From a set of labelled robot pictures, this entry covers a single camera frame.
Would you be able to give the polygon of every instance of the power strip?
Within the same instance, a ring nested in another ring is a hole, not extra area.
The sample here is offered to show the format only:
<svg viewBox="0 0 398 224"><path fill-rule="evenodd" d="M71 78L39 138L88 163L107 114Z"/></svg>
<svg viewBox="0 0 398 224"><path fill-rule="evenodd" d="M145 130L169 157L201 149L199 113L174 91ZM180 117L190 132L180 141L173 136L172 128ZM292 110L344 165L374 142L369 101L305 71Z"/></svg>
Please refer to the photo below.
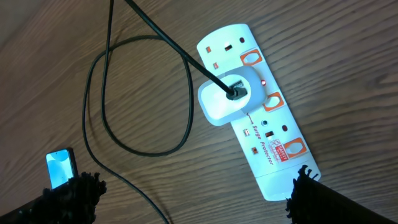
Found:
<svg viewBox="0 0 398 224"><path fill-rule="evenodd" d="M205 67L218 77L244 65L252 66L260 76L265 102L231 124L264 198L290 198L293 178L303 165L318 174L315 180L319 180L318 166L249 26L220 28L203 38L197 50Z"/></svg>

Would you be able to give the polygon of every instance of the wooden surface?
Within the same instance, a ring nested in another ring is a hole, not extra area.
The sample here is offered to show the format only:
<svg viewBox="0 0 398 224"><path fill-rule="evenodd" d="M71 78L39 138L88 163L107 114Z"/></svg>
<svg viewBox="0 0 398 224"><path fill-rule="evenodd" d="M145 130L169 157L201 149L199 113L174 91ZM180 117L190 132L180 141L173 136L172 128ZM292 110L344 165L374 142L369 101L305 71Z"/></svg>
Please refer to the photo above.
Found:
<svg viewBox="0 0 398 224"><path fill-rule="evenodd" d="M100 172L108 183L96 223L161 223L83 144L83 90L90 63L104 50L108 1L24 2L30 1L0 2L1 12L16 12L0 13L0 214L50 187L45 154L69 146L80 172ZM137 3L197 60L201 38L247 23L318 162L321 182L398 221L398 1ZM112 42L153 34L123 1L116 1L112 33ZM175 154L138 157L117 147L100 121L102 68L103 60L90 96L93 151L174 223L290 223L285 202L262 198L231 126L212 126L196 96L191 135ZM196 92L206 78L192 73ZM129 146L160 152L176 145L187 122L187 93L181 59L165 43L142 41L114 52L106 109Z"/></svg>

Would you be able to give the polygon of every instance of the white plug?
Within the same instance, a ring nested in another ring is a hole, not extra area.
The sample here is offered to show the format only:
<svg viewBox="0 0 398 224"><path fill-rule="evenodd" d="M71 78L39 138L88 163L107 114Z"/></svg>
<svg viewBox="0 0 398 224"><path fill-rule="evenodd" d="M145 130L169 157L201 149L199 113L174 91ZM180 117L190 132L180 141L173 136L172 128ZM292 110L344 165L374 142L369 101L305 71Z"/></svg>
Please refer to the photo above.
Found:
<svg viewBox="0 0 398 224"><path fill-rule="evenodd" d="M202 84L198 90L199 103L212 125L221 126L241 118L266 100L261 79L250 66L232 69L218 78L230 88L246 89L247 95L238 100L229 100L226 93L211 80Z"/></svg>

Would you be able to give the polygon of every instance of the fluffy black material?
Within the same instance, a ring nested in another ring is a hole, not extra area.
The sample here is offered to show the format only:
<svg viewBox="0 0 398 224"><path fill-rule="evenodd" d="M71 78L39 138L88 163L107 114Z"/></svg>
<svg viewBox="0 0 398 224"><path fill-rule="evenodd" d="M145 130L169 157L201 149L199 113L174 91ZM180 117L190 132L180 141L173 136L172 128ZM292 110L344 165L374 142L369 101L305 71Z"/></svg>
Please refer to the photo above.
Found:
<svg viewBox="0 0 398 224"><path fill-rule="evenodd" d="M106 182L82 173L56 189L44 189L34 205L20 211L18 224L91 224L95 221L95 206L106 192Z"/></svg>
<svg viewBox="0 0 398 224"><path fill-rule="evenodd" d="M315 181L317 175L311 178L306 168L299 170L292 198L287 199L287 217L293 224L394 223Z"/></svg>

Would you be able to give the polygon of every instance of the phone screen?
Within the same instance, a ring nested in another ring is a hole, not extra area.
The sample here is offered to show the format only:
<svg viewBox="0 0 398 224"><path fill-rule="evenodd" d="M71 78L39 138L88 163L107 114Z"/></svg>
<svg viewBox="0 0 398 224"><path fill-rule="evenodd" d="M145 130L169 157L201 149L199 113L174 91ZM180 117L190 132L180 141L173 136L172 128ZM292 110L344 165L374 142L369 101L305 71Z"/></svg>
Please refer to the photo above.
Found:
<svg viewBox="0 0 398 224"><path fill-rule="evenodd" d="M68 182L69 178L73 177L72 163L67 149L48 153L45 159L53 189Z"/></svg>

